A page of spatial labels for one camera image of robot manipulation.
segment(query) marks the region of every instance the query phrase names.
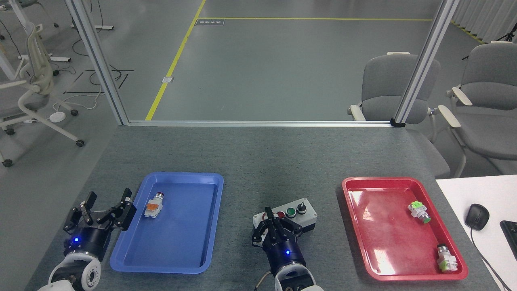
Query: gray floor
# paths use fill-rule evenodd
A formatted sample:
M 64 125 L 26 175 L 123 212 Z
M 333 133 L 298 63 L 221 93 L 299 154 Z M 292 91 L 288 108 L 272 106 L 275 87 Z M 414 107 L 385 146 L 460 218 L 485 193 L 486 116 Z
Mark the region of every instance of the gray floor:
M 426 19 L 434 15 L 438 2 L 235 4 L 208 0 L 200 16 Z M 98 90 L 87 78 L 91 74 L 87 70 L 92 69 L 89 59 L 71 51 L 79 37 L 68 27 L 70 17 L 64 3 L 42 3 L 57 19 L 59 28 L 41 16 L 39 7 L 26 8 L 27 15 L 44 24 L 47 50 L 58 56 L 71 56 L 70 65 L 78 72 L 71 75 L 63 71 L 57 76 L 56 93 L 66 98 L 73 94 L 62 92 Z M 114 31 L 99 34 L 109 62 L 117 69 L 133 70 L 126 73 L 128 77 L 120 88 L 131 119 L 145 118 L 200 3 L 201 0 L 182 4 L 137 0 L 116 5 L 101 3 L 104 24 L 116 26 Z M 93 16 L 100 24 L 95 5 L 96 2 Z M 1 12 L 0 16 L 20 47 L 24 32 L 14 14 Z M 166 90 L 156 118 L 256 120 L 264 116 L 276 120 L 350 120 L 345 108 L 359 101 L 364 63 L 390 50 L 417 53 L 429 26 L 429 21 L 227 20 L 224 27 L 195 27 L 178 62 L 177 78 Z M 7 52 L 16 51 L 8 35 L 1 43 Z M 436 56 L 442 70 L 431 106 L 449 104 L 444 92 L 458 84 L 465 65 L 461 58 L 477 44 L 460 29 L 449 27 Z M 80 43 L 75 48 L 84 52 Z M 207 68 L 214 74 L 203 75 Z M 74 82 L 81 73 L 83 76 Z M 92 104 L 91 97 L 77 101 Z M 282 114 L 279 104 L 289 110 Z M 52 109 L 46 109 L 42 113 L 51 112 Z M 78 117 L 67 116 L 59 125 L 83 138 L 86 146 L 77 148 L 42 124 L 17 125 L 14 136 L 0 135 L 0 149 L 15 162 L 9 169 L 0 167 L 2 290 L 21 290 L 26 285 L 116 127 L 102 97 L 97 109 L 80 110 Z M 429 132 L 427 124 L 416 128 Z M 439 136 L 437 148 L 454 171 L 459 150 L 445 134 Z M 492 174 L 498 172 L 487 161 L 469 156 L 464 177 Z

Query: yellow floor line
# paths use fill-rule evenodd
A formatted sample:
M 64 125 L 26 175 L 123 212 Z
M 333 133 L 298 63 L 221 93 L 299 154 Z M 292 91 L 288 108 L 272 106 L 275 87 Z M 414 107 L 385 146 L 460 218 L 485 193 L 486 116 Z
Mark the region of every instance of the yellow floor line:
M 460 27 L 458 24 L 454 22 L 454 20 L 451 20 L 451 23 L 454 24 L 457 28 L 463 30 L 464 33 L 470 35 L 473 39 L 477 40 L 480 44 L 484 45 L 486 42 L 479 39 L 477 36 L 473 35 L 472 33 L 468 32 L 466 29 Z
M 419 19 L 419 18 L 304 18 L 304 17 L 199 17 L 198 19 L 432 21 L 432 19 Z
M 194 16 L 194 19 L 192 19 L 192 22 L 190 23 L 190 26 L 189 26 L 189 30 L 187 30 L 187 33 L 185 34 L 185 37 L 183 38 L 183 41 L 181 42 L 181 45 L 179 46 L 178 52 L 176 53 L 176 56 L 174 57 L 174 60 L 172 61 L 171 67 L 169 68 L 169 71 L 167 72 L 167 77 L 172 76 L 172 72 L 174 72 L 174 68 L 176 67 L 176 64 L 178 63 L 179 57 L 181 56 L 181 53 L 183 52 L 183 48 L 185 47 L 187 40 L 189 39 L 190 33 L 192 32 L 192 28 L 194 28 L 195 22 L 197 21 L 199 14 L 201 13 L 203 6 L 205 5 L 205 1 L 206 0 L 201 1 L 201 4 L 199 5 L 199 8 L 197 9 L 197 12 Z M 155 101 L 153 102 L 153 105 L 151 105 L 151 108 L 149 109 L 149 112 L 147 113 L 145 120 L 153 119 L 153 115 L 155 115 L 156 108 L 158 107 L 158 104 L 160 104 L 160 101 L 163 96 L 163 92 L 165 92 L 165 88 L 167 88 L 167 84 L 168 83 L 162 83 L 162 86 L 160 87 L 160 90 L 158 91 Z
M 195 23 L 197 19 L 228 19 L 228 20 L 341 20 L 341 21 L 357 21 L 357 20 L 370 20 L 370 21 L 432 21 L 432 19 L 417 19 L 417 18 L 303 18 L 303 17 L 199 17 L 199 14 L 201 13 L 201 10 L 203 9 L 203 6 L 205 5 L 205 1 L 203 0 L 201 4 L 199 5 L 199 8 L 197 9 L 197 13 L 194 16 L 194 19 L 192 19 L 192 22 L 190 23 L 189 29 L 187 30 L 187 33 L 185 34 L 185 37 L 183 38 L 183 41 L 181 42 L 181 45 L 179 46 L 178 52 L 176 53 L 176 56 L 174 57 L 174 60 L 172 61 L 171 67 L 169 68 L 169 71 L 167 72 L 167 77 L 172 76 L 172 73 L 174 72 L 174 68 L 176 68 L 176 64 L 178 63 L 179 57 L 181 56 L 181 53 L 183 52 L 183 48 L 185 47 L 185 44 L 187 43 L 187 40 L 190 36 L 190 33 L 192 32 L 192 29 L 195 26 Z M 156 109 L 158 108 L 158 105 L 160 104 L 160 101 L 162 99 L 163 93 L 165 92 L 165 89 L 167 88 L 168 83 L 162 83 L 160 90 L 158 90 L 158 94 L 156 95 L 156 98 L 151 105 L 151 108 L 149 109 L 149 112 L 147 113 L 147 116 L 145 120 L 152 120 L 153 116 L 156 112 Z

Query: chair wheel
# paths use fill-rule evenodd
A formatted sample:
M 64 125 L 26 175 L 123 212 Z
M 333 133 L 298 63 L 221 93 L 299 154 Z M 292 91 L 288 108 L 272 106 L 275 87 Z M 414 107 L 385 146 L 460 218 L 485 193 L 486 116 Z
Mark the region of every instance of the chair wheel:
M 6 168 L 9 168 L 10 166 L 12 166 L 12 160 L 6 159 L 5 161 L 2 162 L 2 165 L 4 165 L 4 167 L 6 167 Z

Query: white desk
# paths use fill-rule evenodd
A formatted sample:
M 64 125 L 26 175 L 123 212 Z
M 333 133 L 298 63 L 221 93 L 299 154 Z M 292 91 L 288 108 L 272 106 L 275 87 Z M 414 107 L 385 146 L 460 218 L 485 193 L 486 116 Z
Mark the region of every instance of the white desk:
M 467 235 L 470 235 L 470 228 L 464 221 L 470 205 L 478 203 L 488 209 L 490 219 L 481 231 L 473 231 L 474 242 L 508 287 L 517 290 L 517 260 L 499 225 L 501 220 L 517 221 L 517 175 L 442 179 L 436 182 Z M 492 276 L 503 290 L 499 280 Z

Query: white office chair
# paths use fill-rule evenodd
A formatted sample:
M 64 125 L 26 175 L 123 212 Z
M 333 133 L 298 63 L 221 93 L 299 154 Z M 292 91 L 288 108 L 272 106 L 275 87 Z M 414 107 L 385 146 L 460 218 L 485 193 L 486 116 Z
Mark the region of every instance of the white office chair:
M 41 9 L 43 9 L 43 12 L 45 12 L 47 17 L 50 19 L 50 21 L 52 21 L 54 23 L 54 27 L 59 27 L 59 24 L 55 23 L 55 21 L 52 19 L 52 17 L 50 17 L 50 14 L 45 9 L 45 6 L 43 6 L 43 4 L 40 3 L 40 1 L 38 1 L 38 0 L 18 0 L 18 2 L 20 3 L 20 6 L 22 8 L 29 7 L 29 6 L 32 6 L 34 4 L 39 5 L 41 7 Z M 8 0 L 0 0 L 0 12 L 4 12 L 4 11 L 7 11 L 7 10 L 12 10 L 12 6 L 9 3 L 9 1 Z
M 50 98 L 70 110 L 70 114 L 73 116 L 76 116 L 78 111 L 51 94 L 54 88 L 52 67 L 40 38 L 41 25 L 34 26 L 34 24 L 28 22 L 27 30 L 31 32 L 26 43 L 29 61 L 24 64 L 22 60 L 18 66 L 17 75 L 20 76 L 20 80 L 0 83 L 0 127 L 8 135 L 13 135 L 14 130 L 7 128 L 8 125 L 23 122 L 27 119 L 35 119 L 75 141 L 78 147 L 82 147 L 84 145 L 83 140 L 37 113 L 38 109 L 49 103 Z M 1 153 L 0 161 L 5 167 L 12 165 L 12 160 L 4 159 Z
M 369 60 L 364 68 L 361 103 L 351 105 L 348 114 L 351 114 L 357 121 L 391 120 L 399 108 L 404 90 L 415 70 L 417 59 L 417 55 L 408 52 L 390 52 Z M 434 114 L 437 112 L 428 107 L 428 99 L 439 70 L 440 63 L 433 60 L 406 120 L 406 123 L 418 124 L 429 116 L 433 127 L 431 138 L 433 142 L 436 138 Z M 422 150 L 435 177 L 437 179 L 448 178 L 449 165 L 429 139 L 416 130 L 407 129 L 407 132 Z
M 443 105 L 439 108 L 462 150 L 454 177 L 465 168 L 466 149 L 487 158 L 502 173 L 511 170 L 498 164 L 517 161 L 517 116 L 508 114 L 517 108 L 517 45 L 493 41 L 475 47 L 461 84 L 447 96 L 452 112 Z

